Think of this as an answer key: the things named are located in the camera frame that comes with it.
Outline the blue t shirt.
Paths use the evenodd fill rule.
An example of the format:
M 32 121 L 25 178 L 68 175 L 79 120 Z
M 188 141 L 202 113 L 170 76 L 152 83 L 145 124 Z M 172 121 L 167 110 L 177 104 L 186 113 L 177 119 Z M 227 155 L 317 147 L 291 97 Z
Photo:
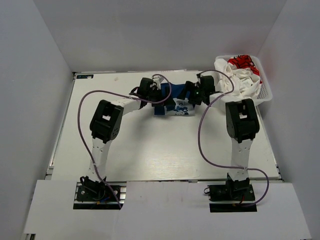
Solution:
M 164 106 L 158 105 L 153 107 L 153 113 L 155 116 L 174 116 L 174 117 L 192 117 L 195 115 L 194 105 L 189 103 L 188 92 L 185 99 L 179 99 L 178 95 L 183 91 L 185 84 L 171 84 L 171 98 L 174 101 L 173 104 Z

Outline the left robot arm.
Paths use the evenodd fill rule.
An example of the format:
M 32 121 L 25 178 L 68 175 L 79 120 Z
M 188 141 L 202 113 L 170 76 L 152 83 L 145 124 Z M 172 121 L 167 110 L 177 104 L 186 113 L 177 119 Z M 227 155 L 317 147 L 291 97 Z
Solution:
M 154 74 L 152 78 L 142 78 L 140 85 L 134 88 L 129 96 L 118 100 L 101 100 L 93 114 L 89 125 L 92 136 L 92 149 L 88 151 L 90 165 L 86 174 L 87 179 L 93 183 L 88 193 L 99 200 L 105 196 L 106 164 L 112 141 L 118 136 L 124 115 L 140 110 L 148 103 L 163 104 L 169 99 L 172 87 L 168 86 L 166 96 L 161 91 L 161 83 L 166 78 Z

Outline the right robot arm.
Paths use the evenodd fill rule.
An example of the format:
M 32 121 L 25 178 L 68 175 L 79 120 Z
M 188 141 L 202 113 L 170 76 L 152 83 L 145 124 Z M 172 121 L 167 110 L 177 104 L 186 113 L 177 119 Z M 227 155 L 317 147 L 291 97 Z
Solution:
M 236 86 L 234 81 L 227 75 L 225 77 L 231 85 L 230 90 L 216 91 L 214 78 L 210 75 L 197 75 L 198 82 L 186 81 L 183 89 L 177 96 L 178 99 L 187 99 L 191 105 L 206 104 L 197 132 L 197 143 L 200 155 L 212 166 L 222 169 L 228 169 L 227 182 L 225 187 L 226 195 L 236 200 L 244 193 L 244 188 L 250 184 L 248 171 L 249 156 L 252 143 L 256 134 L 260 130 L 260 124 L 255 108 L 254 101 L 251 98 L 238 99 L 233 95 Z M 220 165 L 211 162 L 205 157 L 201 146 L 201 129 L 204 118 L 214 104 L 220 104 L 225 112 L 226 130 L 231 138 L 231 160 L 230 165 Z

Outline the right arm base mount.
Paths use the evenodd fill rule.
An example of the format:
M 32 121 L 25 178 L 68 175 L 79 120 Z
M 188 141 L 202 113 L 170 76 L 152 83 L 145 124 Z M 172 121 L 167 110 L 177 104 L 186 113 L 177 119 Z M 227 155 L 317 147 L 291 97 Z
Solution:
M 211 213 L 254 213 L 257 205 L 253 186 L 241 190 L 233 195 L 226 185 L 208 185 L 203 193 L 209 197 L 209 210 Z

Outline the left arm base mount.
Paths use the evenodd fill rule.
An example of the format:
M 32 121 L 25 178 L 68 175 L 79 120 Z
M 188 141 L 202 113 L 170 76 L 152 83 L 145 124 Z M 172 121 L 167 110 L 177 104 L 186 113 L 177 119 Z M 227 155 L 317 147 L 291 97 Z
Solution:
M 123 184 L 111 184 L 110 187 L 82 176 L 76 184 L 73 209 L 120 210 L 125 202 L 127 187 Z

